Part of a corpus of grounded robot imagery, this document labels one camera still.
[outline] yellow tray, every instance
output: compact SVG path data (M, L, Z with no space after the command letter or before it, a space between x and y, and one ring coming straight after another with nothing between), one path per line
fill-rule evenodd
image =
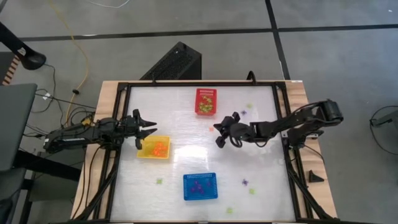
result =
M170 138L168 136L148 136L142 142L142 149L137 151L138 158L168 159Z

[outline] black bracket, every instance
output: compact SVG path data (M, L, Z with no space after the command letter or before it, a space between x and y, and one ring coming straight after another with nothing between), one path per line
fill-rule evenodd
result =
M287 90L287 88L286 88L286 82L276 82L276 86L277 86L279 89L283 90L283 91L286 91L286 90Z
M310 175L308 176L308 181L309 181L310 183L324 182L324 181L325 181L322 177L320 177L320 176L318 176L318 175L315 175L315 174L312 172L312 170L310 170L309 174L310 174Z
M256 76L254 75L253 71L250 71L246 80L252 80L253 85L257 85Z
M129 85L128 83L119 83L118 84L118 91L125 90L128 85Z
M157 82L156 82L154 74L152 74L152 85L157 86Z

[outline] yellow cable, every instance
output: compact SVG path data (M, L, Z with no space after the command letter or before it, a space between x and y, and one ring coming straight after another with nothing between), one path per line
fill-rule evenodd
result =
M90 72L90 68L89 68L89 65L88 65L88 57L87 57L85 51L84 51L84 50L80 47L80 45L75 41L75 38L73 37L73 32L72 32L72 30L69 28L67 22L65 21L65 19L64 19L63 16L62 16L61 12L54 6L53 1L52 1L52 0L49 0L49 4L50 4L50 7L55 11L55 13L56 13L58 19L60 19L60 20L62 21L63 25L65 25L65 27L66 27L67 30L69 31L69 33L70 33L70 38L71 38L72 43L80 50L80 52L83 54L83 56L84 56L85 59L86 59L86 75L85 75L83 81L81 81L81 83L80 83L80 84L77 86L77 88L76 88L76 90L79 90L79 88L80 88L80 87L84 84L84 82L86 81L86 79L87 79L87 77L88 77L88 74L89 74L89 72ZM70 102L71 102L71 103L73 103L73 100L75 99L75 97L76 97L76 94L74 93L74 94L72 95L71 99L70 99ZM69 111L70 111L70 108L71 108L71 106L72 106L71 103L69 103L68 110L67 110L67 115L66 115L66 117L65 117L66 126L68 126Z

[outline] black computer tower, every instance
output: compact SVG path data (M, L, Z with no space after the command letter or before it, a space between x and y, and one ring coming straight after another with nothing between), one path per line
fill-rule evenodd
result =
M141 80L201 80L201 53L178 42Z

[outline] blue tray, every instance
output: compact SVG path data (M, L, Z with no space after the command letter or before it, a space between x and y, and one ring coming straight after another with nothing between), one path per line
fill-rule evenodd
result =
M216 173L185 174L184 200L218 198Z

